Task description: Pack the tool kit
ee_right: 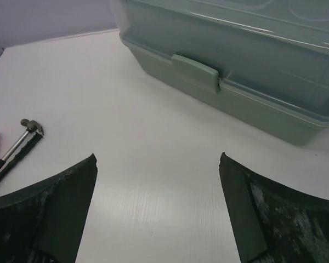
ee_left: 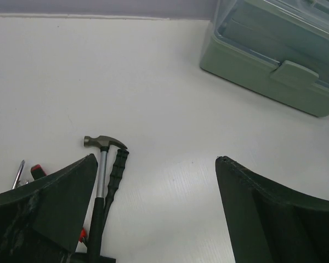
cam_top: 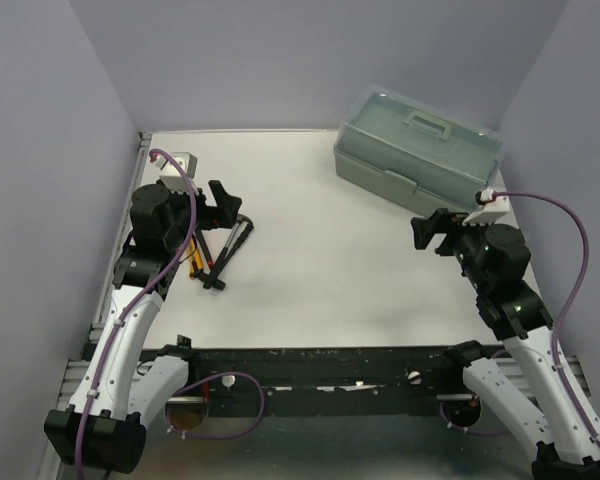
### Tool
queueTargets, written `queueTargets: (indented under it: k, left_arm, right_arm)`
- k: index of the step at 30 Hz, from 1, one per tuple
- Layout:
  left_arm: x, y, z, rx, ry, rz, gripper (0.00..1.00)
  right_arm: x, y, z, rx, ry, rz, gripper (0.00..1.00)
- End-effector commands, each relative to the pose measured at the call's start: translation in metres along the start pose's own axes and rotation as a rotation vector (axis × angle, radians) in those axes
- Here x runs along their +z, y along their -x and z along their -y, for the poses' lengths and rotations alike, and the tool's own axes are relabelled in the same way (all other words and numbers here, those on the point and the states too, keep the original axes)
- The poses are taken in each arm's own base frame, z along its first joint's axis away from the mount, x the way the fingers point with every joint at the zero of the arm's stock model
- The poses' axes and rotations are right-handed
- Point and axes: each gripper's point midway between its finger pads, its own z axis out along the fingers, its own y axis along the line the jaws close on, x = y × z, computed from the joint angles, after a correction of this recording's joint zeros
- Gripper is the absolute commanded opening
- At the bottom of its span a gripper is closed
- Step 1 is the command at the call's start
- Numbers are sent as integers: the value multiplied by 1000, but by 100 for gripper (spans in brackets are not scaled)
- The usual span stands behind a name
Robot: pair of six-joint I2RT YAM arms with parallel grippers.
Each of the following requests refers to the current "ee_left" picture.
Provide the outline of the green plastic tool box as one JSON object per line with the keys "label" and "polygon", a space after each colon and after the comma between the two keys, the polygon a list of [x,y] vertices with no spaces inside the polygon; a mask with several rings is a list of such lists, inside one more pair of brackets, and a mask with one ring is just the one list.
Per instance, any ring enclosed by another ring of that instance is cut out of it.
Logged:
{"label": "green plastic tool box", "polygon": [[329,1],[218,1],[200,68],[329,116]]}

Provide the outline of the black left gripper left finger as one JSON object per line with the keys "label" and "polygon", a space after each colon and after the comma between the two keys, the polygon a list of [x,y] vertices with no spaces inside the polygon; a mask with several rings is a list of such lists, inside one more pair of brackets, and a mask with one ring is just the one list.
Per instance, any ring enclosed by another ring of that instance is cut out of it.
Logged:
{"label": "black left gripper left finger", "polygon": [[0,193],[0,262],[70,262],[98,163],[89,154],[43,178]]}

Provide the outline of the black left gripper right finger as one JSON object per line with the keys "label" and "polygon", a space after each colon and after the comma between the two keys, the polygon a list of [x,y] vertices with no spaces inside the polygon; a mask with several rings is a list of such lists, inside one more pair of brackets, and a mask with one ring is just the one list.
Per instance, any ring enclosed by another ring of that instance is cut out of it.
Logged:
{"label": "black left gripper right finger", "polygon": [[329,262],[329,201],[215,161],[235,262]]}

